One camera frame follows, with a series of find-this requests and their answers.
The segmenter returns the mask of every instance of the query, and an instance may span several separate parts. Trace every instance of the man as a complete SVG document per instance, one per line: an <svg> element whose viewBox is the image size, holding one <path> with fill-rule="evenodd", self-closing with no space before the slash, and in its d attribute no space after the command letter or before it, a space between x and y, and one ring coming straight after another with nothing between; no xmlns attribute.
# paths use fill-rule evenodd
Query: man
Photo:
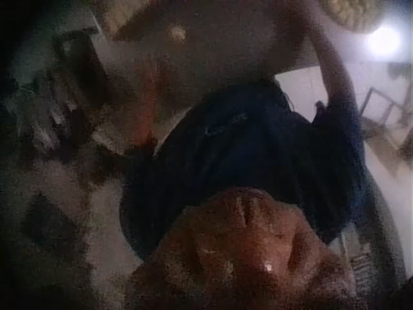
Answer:
<svg viewBox="0 0 413 310"><path fill-rule="evenodd" d="M352 82L305 24L329 101L312 123L273 83L237 85L193 108L151 158L158 75L148 76L140 147L121 206L145 263L129 309L348 307L349 270L326 244L361 207L364 150Z"/></svg>

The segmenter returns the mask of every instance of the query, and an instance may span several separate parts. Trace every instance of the dark blue shirt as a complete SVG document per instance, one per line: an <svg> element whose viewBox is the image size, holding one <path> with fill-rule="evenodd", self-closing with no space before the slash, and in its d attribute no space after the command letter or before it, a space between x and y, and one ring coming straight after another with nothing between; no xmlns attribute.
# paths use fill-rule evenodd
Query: dark blue shirt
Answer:
<svg viewBox="0 0 413 310"><path fill-rule="evenodd" d="M121 225L147 257L187 205L229 187L253 187L294 203L326 243L361 206L364 148L354 98L336 96L311 123L275 85L210 95L158 154L128 174Z"/></svg>

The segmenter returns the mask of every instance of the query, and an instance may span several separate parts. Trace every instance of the skin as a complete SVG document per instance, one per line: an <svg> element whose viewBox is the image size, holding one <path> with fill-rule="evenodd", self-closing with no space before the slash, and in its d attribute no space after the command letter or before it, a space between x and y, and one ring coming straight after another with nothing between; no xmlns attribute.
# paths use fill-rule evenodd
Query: skin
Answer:
<svg viewBox="0 0 413 310"><path fill-rule="evenodd" d="M337 52L305 12L313 0L284 1L319 57L326 90L353 96ZM157 98L165 79L144 72L139 134L151 138ZM126 309L350 309L355 307L348 266L311 229L301 211L254 189L229 189L188 207L158 248L130 278Z"/></svg>

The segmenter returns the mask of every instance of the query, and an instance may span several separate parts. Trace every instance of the person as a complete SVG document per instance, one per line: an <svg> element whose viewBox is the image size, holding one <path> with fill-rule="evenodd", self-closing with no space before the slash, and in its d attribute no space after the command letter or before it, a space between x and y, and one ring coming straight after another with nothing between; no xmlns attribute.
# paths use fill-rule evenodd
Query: person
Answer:
<svg viewBox="0 0 413 310"><path fill-rule="evenodd" d="M328 93L313 122L291 111L276 83L234 85L194 107L153 155L164 73L146 76L120 210L144 260L127 309L353 305L350 270L327 244L363 205L358 110L332 44L303 23Z"/></svg>

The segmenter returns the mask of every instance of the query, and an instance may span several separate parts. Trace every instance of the t-shirt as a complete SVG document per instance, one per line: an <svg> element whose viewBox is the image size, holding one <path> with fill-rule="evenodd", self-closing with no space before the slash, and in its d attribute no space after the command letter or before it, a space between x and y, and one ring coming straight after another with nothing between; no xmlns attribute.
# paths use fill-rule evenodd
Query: t-shirt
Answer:
<svg viewBox="0 0 413 310"><path fill-rule="evenodd" d="M121 225L145 259L188 206L229 187L297 205L325 242L360 212L363 139L354 98L337 95L311 123L264 83L209 95L160 151L126 177Z"/></svg>

